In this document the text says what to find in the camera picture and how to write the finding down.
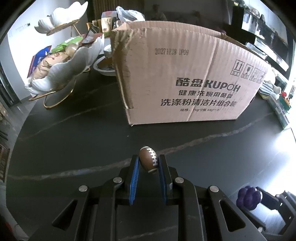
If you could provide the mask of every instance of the black table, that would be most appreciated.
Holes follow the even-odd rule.
[[[91,70],[59,106],[46,110],[42,101],[22,127],[7,179],[8,209],[29,236],[61,211],[80,185],[95,187],[117,176],[144,145],[166,154],[180,176],[202,187],[215,184],[233,201],[242,186],[268,187],[290,160],[289,151],[276,145],[280,122],[258,96],[237,120],[131,127],[115,77]],[[295,147],[291,133],[284,142]],[[128,207],[119,208],[119,240],[177,238],[177,209],[163,207],[157,182],[158,175],[141,169],[135,203],[139,196],[153,200],[146,208],[136,205],[131,215]],[[141,211],[146,220],[137,219]]]

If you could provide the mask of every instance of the purple grape toy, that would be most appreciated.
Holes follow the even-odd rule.
[[[262,200],[262,192],[254,187],[246,186],[241,188],[237,195],[237,206],[254,210]]]

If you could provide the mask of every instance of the metal screw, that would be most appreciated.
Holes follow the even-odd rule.
[[[217,186],[210,186],[210,190],[212,192],[218,192],[219,191],[219,188]]]
[[[121,177],[115,177],[115,178],[113,178],[113,182],[115,182],[115,183],[121,183],[122,182],[122,178]]]
[[[176,182],[176,183],[183,183],[183,182],[184,182],[184,179],[181,178],[181,177],[176,177],[176,178],[175,178],[175,182]]]
[[[87,190],[87,186],[86,185],[81,185],[79,188],[80,192],[85,192]]]

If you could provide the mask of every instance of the cardboard box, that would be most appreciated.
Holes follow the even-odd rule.
[[[124,23],[111,45],[130,125],[237,119],[269,68],[230,37],[184,23]]]

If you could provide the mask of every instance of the date code 20271128 dp09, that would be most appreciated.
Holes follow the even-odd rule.
[[[179,55],[188,55],[188,49],[179,49]],[[177,54],[177,49],[155,48],[155,54]]]

